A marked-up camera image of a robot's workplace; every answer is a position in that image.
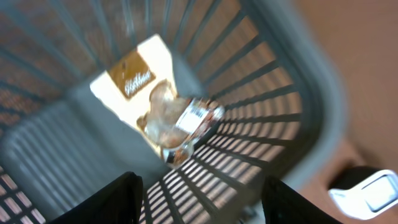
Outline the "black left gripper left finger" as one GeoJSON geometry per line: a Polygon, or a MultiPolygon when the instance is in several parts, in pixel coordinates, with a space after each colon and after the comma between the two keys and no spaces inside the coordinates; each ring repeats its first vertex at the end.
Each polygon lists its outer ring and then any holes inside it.
{"type": "Polygon", "coordinates": [[[142,177],[126,172],[67,213],[56,224],[138,223],[144,186],[142,177]]]}

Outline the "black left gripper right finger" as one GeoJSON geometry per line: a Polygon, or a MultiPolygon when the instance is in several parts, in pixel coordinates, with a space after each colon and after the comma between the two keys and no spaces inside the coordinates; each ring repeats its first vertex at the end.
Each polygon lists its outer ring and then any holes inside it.
{"type": "Polygon", "coordinates": [[[261,194],[266,224],[341,224],[274,176],[267,176],[261,194]]]}

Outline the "clear red snack bag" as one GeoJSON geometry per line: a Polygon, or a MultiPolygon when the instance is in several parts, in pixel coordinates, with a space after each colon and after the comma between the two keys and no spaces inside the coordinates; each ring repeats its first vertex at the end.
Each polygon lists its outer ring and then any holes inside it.
{"type": "Polygon", "coordinates": [[[177,131],[187,134],[183,142],[175,148],[162,148],[161,158],[176,169],[193,155],[201,141],[211,136],[225,114],[225,108],[217,101],[205,98],[189,98],[188,106],[177,120],[177,131]]]}

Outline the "beige brown pastry bag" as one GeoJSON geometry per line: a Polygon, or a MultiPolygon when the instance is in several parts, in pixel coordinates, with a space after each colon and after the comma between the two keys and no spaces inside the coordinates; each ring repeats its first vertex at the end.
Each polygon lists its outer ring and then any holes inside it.
{"type": "Polygon", "coordinates": [[[154,34],[90,83],[94,96],[161,156],[187,137],[175,124],[188,106],[177,91],[172,53],[154,34]]]}

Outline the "dark grey mesh basket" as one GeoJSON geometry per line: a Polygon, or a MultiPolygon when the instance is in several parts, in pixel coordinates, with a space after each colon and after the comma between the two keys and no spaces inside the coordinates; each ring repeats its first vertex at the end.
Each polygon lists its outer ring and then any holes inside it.
{"type": "Polygon", "coordinates": [[[136,223],[257,220],[340,141],[341,83],[290,1],[1,2],[1,222],[135,173],[136,223]]]}

